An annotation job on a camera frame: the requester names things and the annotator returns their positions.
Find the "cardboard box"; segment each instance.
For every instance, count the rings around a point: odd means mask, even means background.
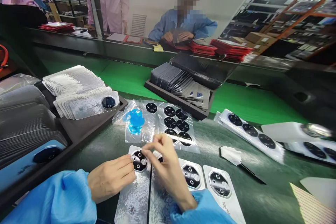
[[[252,43],[259,44],[262,46],[270,46],[276,41],[276,39],[271,36],[268,36],[263,33],[254,33],[254,32],[249,33],[245,37],[245,39],[251,41]]]
[[[239,38],[239,37],[231,37],[230,41],[241,44],[242,46],[253,48],[254,49],[253,54],[258,53],[258,52],[263,52],[268,48],[268,46],[254,44],[244,38]]]
[[[253,48],[256,46],[256,44],[244,39],[244,38],[239,38],[239,37],[231,37],[230,41],[241,44],[242,46],[250,47]]]

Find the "white paper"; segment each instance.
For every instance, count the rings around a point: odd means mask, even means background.
[[[300,206],[305,224],[335,224],[336,209],[328,208],[314,196],[289,183]]]
[[[120,33],[113,33],[110,37],[107,38],[107,40],[115,40],[115,41],[124,41],[127,34],[120,34]]]

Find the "stack of cards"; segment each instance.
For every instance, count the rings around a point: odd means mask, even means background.
[[[229,77],[232,68],[225,68],[222,63],[197,58],[179,52],[170,60],[171,65],[190,73],[194,80],[203,86],[216,90]]]
[[[215,56],[215,51],[217,50],[217,47],[214,47],[202,40],[192,40],[189,46],[193,53],[206,56]]]
[[[64,22],[54,22],[54,23],[48,23],[48,24],[43,24],[38,27],[41,30],[47,30],[47,31],[52,31],[52,32],[64,32],[68,30],[73,30],[74,29],[74,24],[72,23],[64,23]]]
[[[0,193],[68,146],[43,94],[25,86],[0,96]]]
[[[150,81],[156,86],[206,111],[210,90],[193,80],[191,74],[164,63],[152,70]]]
[[[46,76],[42,82],[57,96],[54,105],[60,117],[80,120],[120,105],[118,92],[80,65]]]
[[[216,53],[226,55],[224,60],[233,62],[242,62],[247,54],[253,49],[229,40],[211,40],[211,45],[217,47]]]

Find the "silver packaging card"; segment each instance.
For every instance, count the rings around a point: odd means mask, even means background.
[[[128,153],[132,155],[135,180],[120,192],[114,222],[146,224],[151,164],[139,147],[131,145]]]
[[[163,162],[162,155],[154,151],[154,155],[160,162]],[[205,189],[202,167],[199,164],[189,162],[184,159],[178,159],[182,172],[188,184],[189,191]],[[152,183],[150,188],[150,206],[149,206],[149,224],[167,224],[171,223],[170,208],[174,199],[169,195],[161,184],[155,168],[152,170]]]
[[[218,205],[238,224],[246,224],[232,181],[226,171],[203,165],[206,186]]]

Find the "tray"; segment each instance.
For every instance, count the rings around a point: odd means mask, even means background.
[[[36,86],[40,88],[40,90],[42,89],[41,85],[37,84]],[[53,109],[53,100],[55,100],[55,97],[45,88],[41,91],[49,102],[52,112],[55,113],[56,110]],[[71,145],[35,173],[32,173],[31,175],[28,175],[19,180],[4,193],[2,193],[0,195],[0,209],[10,206],[27,191],[32,190],[37,185],[53,175],[59,165],[65,162],[76,151],[78,151],[87,142],[99,134],[103,128],[110,124],[114,115],[118,111],[124,111],[125,106],[128,104],[128,102],[120,95],[119,100],[120,107],[109,112],[83,118],[81,120],[68,120],[65,117],[57,118],[57,122],[63,126],[63,131],[61,130],[63,135],[67,141],[71,143]]]
[[[177,106],[180,106],[183,110],[190,113],[195,119],[197,120],[203,120],[208,117],[211,106],[215,97],[215,90],[210,90],[210,98],[209,98],[209,108],[206,111],[203,111],[196,106],[190,104],[189,102],[181,99],[180,97],[177,97],[166,90],[154,85],[150,82],[150,79],[145,82],[145,88],[149,89],[153,93],[157,94],[158,96],[165,99],[167,102],[173,103]]]

